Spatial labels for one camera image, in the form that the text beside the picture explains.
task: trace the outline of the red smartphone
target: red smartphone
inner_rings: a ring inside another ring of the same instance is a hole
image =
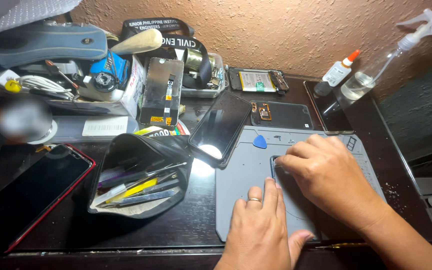
[[[59,144],[0,191],[0,253],[10,252],[94,168],[70,144]]]

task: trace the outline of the left hand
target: left hand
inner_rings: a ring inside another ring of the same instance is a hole
[[[272,178],[264,181],[264,201],[256,186],[248,191],[251,198],[260,201],[238,199],[234,204],[225,250],[214,269],[294,269],[304,243],[314,235],[297,230],[288,239],[283,191]]]

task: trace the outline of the glue bottle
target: glue bottle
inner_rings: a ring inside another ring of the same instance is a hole
[[[410,25],[419,21],[427,21],[428,23],[420,25],[416,29],[416,32],[405,35],[397,44],[393,45],[388,50],[384,50],[379,59],[370,62],[369,65],[358,70],[341,86],[341,92],[345,97],[357,101],[383,79],[381,75],[385,70],[388,72],[388,67],[395,72],[397,71],[396,68],[399,67],[399,64],[405,62],[408,51],[418,44],[421,38],[432,35],[432,10],[425,9],[423,14],[415,18],[396,23],[397,26],[401,26]]]
[[[353,64],[354,59],[359,53],[360,50],[357,49],[343,61],[335,62],[334,65],[322,77],[322,80],[328,82],[332,87],[337,86],[351,72],[351,64]]]

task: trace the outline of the guitar pick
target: guitar pick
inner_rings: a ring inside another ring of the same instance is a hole
[[[266,143],[266,139],[263,137],[263,135],[258,135],[256,138],[254,138],[252,145],[262,149],[266,149],[268,147],[268,144]]]

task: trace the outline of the bubble wrap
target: bubble wrap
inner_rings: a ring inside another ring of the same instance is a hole
[[[0,18],[0,32],[66,13],[80,2],[81,0],[21,0]]]

